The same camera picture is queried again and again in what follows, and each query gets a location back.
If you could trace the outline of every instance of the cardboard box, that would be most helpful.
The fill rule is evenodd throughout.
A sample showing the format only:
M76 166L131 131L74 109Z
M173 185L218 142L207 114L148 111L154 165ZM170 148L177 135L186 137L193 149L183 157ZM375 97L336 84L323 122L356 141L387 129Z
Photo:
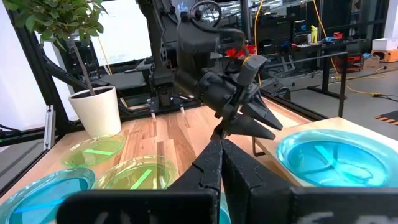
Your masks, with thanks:
M372 50L394 50L398 48L398 39L381 38L372 40Z
M362 57L361 67L364 70L376 70L380 67L380 56L372 55L369 58Z

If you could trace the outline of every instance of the tree trunk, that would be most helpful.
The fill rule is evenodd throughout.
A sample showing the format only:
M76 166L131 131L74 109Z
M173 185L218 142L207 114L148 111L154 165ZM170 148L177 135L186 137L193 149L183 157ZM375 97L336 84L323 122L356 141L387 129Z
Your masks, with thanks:
M83 70L83 74L85 76L86 84L88 86L88 89L90 90L90 95L94 96L95 93L94 93L93 87L91 86L90 79L88 78L87 69L85 67L85 64L83 63L83 60L81 59L81 56L80 56L79 50L77 49L76 43L75 43L75 41L73 40L72 37L70 37L70 41L72 43L73 49L75 49L75 53L76 53L76 56L77 56L77 60L79 61L79 64L80 64L80 68Z

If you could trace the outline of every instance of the blue plastic plate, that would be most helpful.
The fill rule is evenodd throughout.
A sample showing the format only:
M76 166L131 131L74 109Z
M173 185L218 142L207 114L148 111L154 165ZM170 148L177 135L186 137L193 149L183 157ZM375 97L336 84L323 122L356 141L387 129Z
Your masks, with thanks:
M398 187L395 150L355 133L295 133L280 142L277 157L296 177L317 186Z
M48 223L55 220L59 205L71 194L91 188L93 171L67 169L24 187L0 206L0 223Z

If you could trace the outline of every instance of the white box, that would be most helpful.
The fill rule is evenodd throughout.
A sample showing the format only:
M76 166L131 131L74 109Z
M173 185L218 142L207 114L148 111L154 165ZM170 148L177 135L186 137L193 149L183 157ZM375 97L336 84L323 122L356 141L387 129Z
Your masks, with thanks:
M398 48L398 39L381 38L372 41L372 50L394 50Z

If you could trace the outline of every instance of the wooden table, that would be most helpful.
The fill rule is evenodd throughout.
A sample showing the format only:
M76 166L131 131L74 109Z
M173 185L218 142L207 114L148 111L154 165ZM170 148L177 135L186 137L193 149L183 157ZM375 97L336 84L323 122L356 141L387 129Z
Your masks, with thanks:
M393 148L398 152L398 142L391 138L385 137L377 132L366 129L360 125L354 124L351 121L347 121L343 118L330 118L322 121L302 124L290 128L284 128L276 134L276 138L273 141L256 138L255 143L269 156L269 159L281 170L285 176L295 185L313 187L312 184L297 178L295 175L290 173L277 159L276 149L279 142L288 135L297 133L305 130L314 129L337 129L342 131L349 131L352 133L360 134L376 141L382 142L383 144Z
M265 101L285 128L309 123L309 120L275 103ZM123 149L111 159L88 168L94 171L96 178L99 178L111 167L123 161L137 156L157 154L173 161L177 168L177 175L180 176L209 143L213 129L219 123L218 119L214 117L214 113L207 106L202 106L185 110L185 114L178 112L157 116L156 122L153 122L152 118L125 122L122 124L120 132L126 138ZM60 162L63 156L72 146L88 138L85 131L64 136L16 185L0 198L0 203L27 184L53 172L66 169L67 167ZM234 135L229 139L248 154L252 154L251 137ZM270 170L286 178L285 174L273 163L272 158L262 156L256 159Z

